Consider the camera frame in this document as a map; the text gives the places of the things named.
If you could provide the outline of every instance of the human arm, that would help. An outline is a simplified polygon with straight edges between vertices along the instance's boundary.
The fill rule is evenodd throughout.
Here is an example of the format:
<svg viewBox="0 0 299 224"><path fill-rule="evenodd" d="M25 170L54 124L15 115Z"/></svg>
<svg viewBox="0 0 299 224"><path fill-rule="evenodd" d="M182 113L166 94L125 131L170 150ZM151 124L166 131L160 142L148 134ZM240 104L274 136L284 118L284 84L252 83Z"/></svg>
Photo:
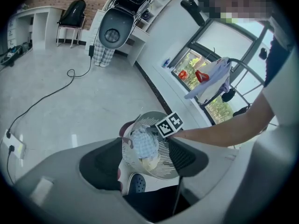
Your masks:
<svg viewBox="0 0 299 224"><path fill-rule="evenodd" d="M229 147L244 143L259 134L273 117L274 113L261 92L246 113L212 127L183 130L173 137Z"/></svg>

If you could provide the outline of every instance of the small bottle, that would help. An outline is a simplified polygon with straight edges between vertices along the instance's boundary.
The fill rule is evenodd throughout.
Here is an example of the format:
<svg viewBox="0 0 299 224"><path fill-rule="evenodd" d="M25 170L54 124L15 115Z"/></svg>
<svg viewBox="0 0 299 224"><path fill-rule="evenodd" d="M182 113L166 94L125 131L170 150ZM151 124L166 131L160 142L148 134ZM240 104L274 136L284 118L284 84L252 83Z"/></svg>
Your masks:
<svg viewBox="0 0 299 224"><path fill-rule="evenodd" d="M168 66L169 61L170 61L170 58L168 58L168 59L164 62L164 64L162 65L162 67L163 67L163 68L166 68L166 67Z"/></svg>

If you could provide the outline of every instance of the shoe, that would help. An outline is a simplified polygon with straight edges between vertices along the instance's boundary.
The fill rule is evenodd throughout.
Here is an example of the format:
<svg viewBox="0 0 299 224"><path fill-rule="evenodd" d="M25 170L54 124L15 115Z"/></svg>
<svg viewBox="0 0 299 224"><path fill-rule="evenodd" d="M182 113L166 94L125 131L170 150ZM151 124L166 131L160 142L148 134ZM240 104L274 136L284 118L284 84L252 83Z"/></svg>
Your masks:
<svg viewBox="0 0 299 224"><path fill-rule="evenodd" d="M104 65L103 63L100 63L100 67L103 67L103 68L105 68L106 66L108 66L109 64L107 64L107 65Z"/></svg>
<svg viewBox="0 0 299 224"><path fill-rule="evenodd" d="M145 179L141 174L132 174L129 178L128 195L145 192Z"/></svg>

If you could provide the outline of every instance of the window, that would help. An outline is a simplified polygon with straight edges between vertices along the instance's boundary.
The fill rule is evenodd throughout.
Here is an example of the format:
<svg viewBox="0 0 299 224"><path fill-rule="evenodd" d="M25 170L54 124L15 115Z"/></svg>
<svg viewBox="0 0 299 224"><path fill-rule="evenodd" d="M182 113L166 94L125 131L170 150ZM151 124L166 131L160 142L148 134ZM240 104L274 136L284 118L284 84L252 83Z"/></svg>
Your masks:
<svg viewBox="0 0 299 224"><path fill-rule="evenodd" d="M252 44L252 40L234 28L214 21L197 43L212 51L215 48L215 53L221 57L240 60Z"/></svg>
<svg viewBox="0 0 299 224"><path fill-rule="evenodd" d="M263 38L262 44L258 48L257 52L255 53L255 55L253 56L251 61L248 63L248 66L250 66L262 79L266 78L266 62L265 62L265 60L262 60L259 57L259 54L260 54L260 51L262 48L265 48L267 50L267 54L269 54L272 40L273 40L273 32L268 30L266 32L265 37ZM242 76L244 75L245 72L246 72L246 70L243 70L241 72L241 74L233 81L233 83L232 83L233 86L235 86L240 81L240 79L242 78ZM245 83L249 84L251 82L253 82L254 84L252 84L250 87L247 87L247 88L243 87L243 84L245 84ZM256 84L258 84L256 79L251 74L247 74L241 83L240 83L240 86L238 86L238 89L241 90L240 93L242 93L242 94L249 91Z"/></svg>
<svg viewBox="0 0 299 224"><path fill-rule="evenodd" d="M263 30L263 24L254 21L254 22L240 22L237 23L237 25L241 28L246 29L251 34L255 35L256 37L259 37Z"/></svg>
<svg viewBox="0 0 299 224"><path fill-rule="evenodd" d="M209 64L211 62L201 54L189 49L183 58L175 66L173 72L182 80L190 90L193 90L199 83L195 72L200 70L203 73L207 73L211 68Z"/></svg>
<svg viewBox="0 0 299 224"><path fill-rule="evenodd" d="M206 110L211 115L215 124L222 123L233 117L234 111L228 103L224 103L221 96L218 96L206 106Z"/></svg>

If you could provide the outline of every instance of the plaid pants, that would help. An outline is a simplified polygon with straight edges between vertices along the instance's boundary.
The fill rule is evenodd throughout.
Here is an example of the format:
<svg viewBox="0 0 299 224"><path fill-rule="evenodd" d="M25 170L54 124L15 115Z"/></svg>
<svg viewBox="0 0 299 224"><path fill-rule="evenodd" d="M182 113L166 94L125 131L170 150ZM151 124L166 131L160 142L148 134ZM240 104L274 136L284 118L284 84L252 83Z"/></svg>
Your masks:
<svg viewBox="0 0 299 224"><path fill-rule="evenodd" d="M109 35L113 40L115 34L112 32ZM94 64L97 66L99 66L100 63L105 66L109 65L112 60L114 51L115 49L108 49L104 47L100 43L99 36L97 35L94 43L94 54L93 54Z"/></svg>

